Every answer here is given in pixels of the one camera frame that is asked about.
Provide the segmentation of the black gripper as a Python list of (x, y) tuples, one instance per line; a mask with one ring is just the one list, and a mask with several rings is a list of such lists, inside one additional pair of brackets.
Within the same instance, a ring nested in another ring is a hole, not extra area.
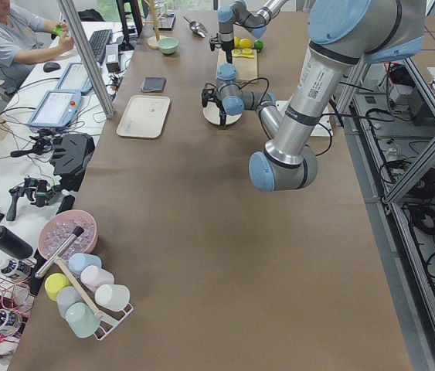
[(233, 63), (234, 35), (232, 33), (217, 33), (215, 37), (209, 39), (209, 47), (212, 52), (215, 49), (223, 50), (226, 54), (226, 62)]
[(207, 108), (209, 102), (214, 103), (219, 109), (219, 125), (226, 125), (226, 112), (223, 107), (223, 102), (218, 98), (215, 87), (204, 87), (201, 92), (202, 107)]

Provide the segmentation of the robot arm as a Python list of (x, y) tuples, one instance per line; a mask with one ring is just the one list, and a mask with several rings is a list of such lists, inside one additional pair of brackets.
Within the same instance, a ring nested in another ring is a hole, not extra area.
[(248, 10), (245, 1), (234, 1), (217, 11), (218, 32), (209, 40), (212, 51), (218, 46), (226, 55), (226, 62), (232, 63), (235, 49), (234, 26), (243, 27), (255, 38), (260, 38), (267, 30), (267, 24), (280, 12), (287, 0), (266, 1), (256, 14)]
[(250, 180), (262, 192), (301, 189), (314, 181), (318, 162), (307, 141), (347, 69), (359, 60), (405, 59), (423, 45), (424, 1), (316, 1), (309, 12), (308, 53), (297, 89), (279, 112), (272, 94), (237, 86), (232, 51), (234, 26), (261, 37), (283, 4), (268, 1), (256, 14), (244, 1), (219, 9), (219, 31), (209, 43), (225, 52), (226, 62), (218, 68), (215, 87), (202, 92), (203, 104), (216, 103), (221, 122), (255, 111), (271, 136), (249, 161)]

